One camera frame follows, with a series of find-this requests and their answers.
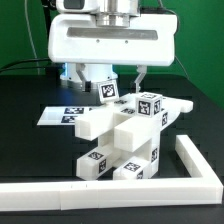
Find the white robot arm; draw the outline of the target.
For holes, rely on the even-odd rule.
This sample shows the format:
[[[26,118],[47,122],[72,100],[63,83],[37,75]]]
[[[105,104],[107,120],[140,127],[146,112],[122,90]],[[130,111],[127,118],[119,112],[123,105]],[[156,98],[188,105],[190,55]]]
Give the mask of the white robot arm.
[[[48,55],[65,65],[61,79],[89,92],[115,79],[114,65],[137,68],[138,86],[149,66],[169,66],[175,58],[178,17],[139,0],[56,0]]]

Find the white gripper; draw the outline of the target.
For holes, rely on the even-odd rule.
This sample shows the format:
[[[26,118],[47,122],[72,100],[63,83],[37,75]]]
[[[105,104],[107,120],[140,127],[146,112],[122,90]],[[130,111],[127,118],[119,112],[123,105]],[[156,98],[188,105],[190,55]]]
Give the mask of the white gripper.
[[[168,66],[174,60],[177,17],[143,14],[130,19],[127,28],[99,27],[88,14],[60,14],[51,24],[48,55],[54,62],[77,63],[82,91],[91,90],[84,75],[86,64],[138,65],[136,92],[147,66]]]

